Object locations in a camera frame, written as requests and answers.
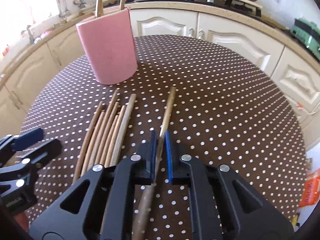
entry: orange bag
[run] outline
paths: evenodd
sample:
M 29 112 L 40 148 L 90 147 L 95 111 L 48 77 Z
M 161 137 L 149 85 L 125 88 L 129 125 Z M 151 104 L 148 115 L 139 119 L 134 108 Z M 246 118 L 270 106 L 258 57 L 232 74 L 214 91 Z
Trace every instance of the orange bag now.
M 320 169 L 307 176 L 304 192 L 299 207 L 312 206 L 317 203 L 320 196 Z

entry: window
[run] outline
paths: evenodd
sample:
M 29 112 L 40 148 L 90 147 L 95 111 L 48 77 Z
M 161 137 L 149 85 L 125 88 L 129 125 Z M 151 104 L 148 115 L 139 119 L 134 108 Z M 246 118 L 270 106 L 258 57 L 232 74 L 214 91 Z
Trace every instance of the window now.
M 27 25 L 58 13 L 56 0 L 0 0 L 0 53 L 19 39 Z

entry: table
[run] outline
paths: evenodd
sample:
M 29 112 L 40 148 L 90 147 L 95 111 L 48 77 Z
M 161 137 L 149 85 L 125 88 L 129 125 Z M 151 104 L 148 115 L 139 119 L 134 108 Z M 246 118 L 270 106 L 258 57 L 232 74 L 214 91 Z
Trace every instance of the table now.
M 121 151 L 131 155 L 151 130 L 159 133 L 171 86 L 178 90 L 169 126 L 173 139 L 206 165 L 230 165 L 291 219 L 304 186 L 305 149 L 296 116 L 270 78 L 235 52 L 207 41 L 173 35 L 134 40 L 139 66 L 127 81 L 98 83 L 82 56 L 36 98 L 22 130 L 41 127 L 45 140 L 59 138 L 64 150 L 40 171 L 38 204 L 27 211 L 29 221 L 71 185 L 100 100 L 108 103 L 116 88 L 121 104 L 137 94 Z M 164 161 L 160 169 L 144 239 L 192 239 L 188 189 L 168 183 Z M 143 189 L 137 188 L 135 213 Z

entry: wooden sticks in container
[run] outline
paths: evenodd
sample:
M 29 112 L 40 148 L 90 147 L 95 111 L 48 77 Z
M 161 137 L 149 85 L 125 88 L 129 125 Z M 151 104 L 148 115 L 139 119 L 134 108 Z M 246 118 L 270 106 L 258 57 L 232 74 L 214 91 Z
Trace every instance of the wooden sticks in container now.
M 122 106 L 119 115 L 116 115 L 120 107 L 117 102 L 118 92 L 116 89 L 106 110 L 102 101 L 97 107 L 80 150 L 73 183 L 95 164 L 100 163 L 105 167 L 117 164 L 136 98 L 132 94 L 128 106 Z

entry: kitchen countertop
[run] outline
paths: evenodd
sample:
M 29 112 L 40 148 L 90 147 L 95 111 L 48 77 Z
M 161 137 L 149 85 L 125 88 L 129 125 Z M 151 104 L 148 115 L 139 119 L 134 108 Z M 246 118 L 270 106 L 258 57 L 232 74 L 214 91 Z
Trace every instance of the kitchen countertop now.
M 241 24 L 247 25 L 251 28 L 254 28 L 271 38 L 279 41 L 284 44 L 286 47 L 291 49 L 293 52 L 298 54 L 304 61 L 306 61 L 309 65 L 311 65 L 314 70 L 316 70 L 320 75 L 320 64 L 315 58 L 306 51 L 299 43 L 294 41 L 292 38 L 284 34 L 281 30 L 277 28 L 273 28 L 261 21 L 255 20 L 249 16 L 210 5 L 197 4 L 197 3 L 189 3 L 189 2 L 178 2 L 178 1 L 139 1 L 134 3 L 126 4 L 130 9 L 150 9 L 150 8 L 161 8 L 161 9 L 176 9 L 176 10 L 188 10 L 195 11 L 200 13 L 207 13 L 211 15 L 216 15 L 219 17 L 223 17 L 226 19 L 230 19 Z M 28 47 L 22 54 L 16 57 L 15 60 L 11 62 L 11 64 L 3 70 L 0 75 L 0 88 L 4 85 L 6 79 L 14 72 L 15 68 L 22 63 L 31 53 L 33 53 L 37 48 L 43 45 L 45 42 L 49 41 L 54 36 L 63 32 L 67 28 L 73 26 L 77 22 L 80 22 L 86 19 L 89 16 L 92 16 L 93 12 L 88 12 L 85 15 L 81 15 L 65 25 L 55 29 L 47 35 L 45 38 L 40 40 L 37 44 L 34 44 Z

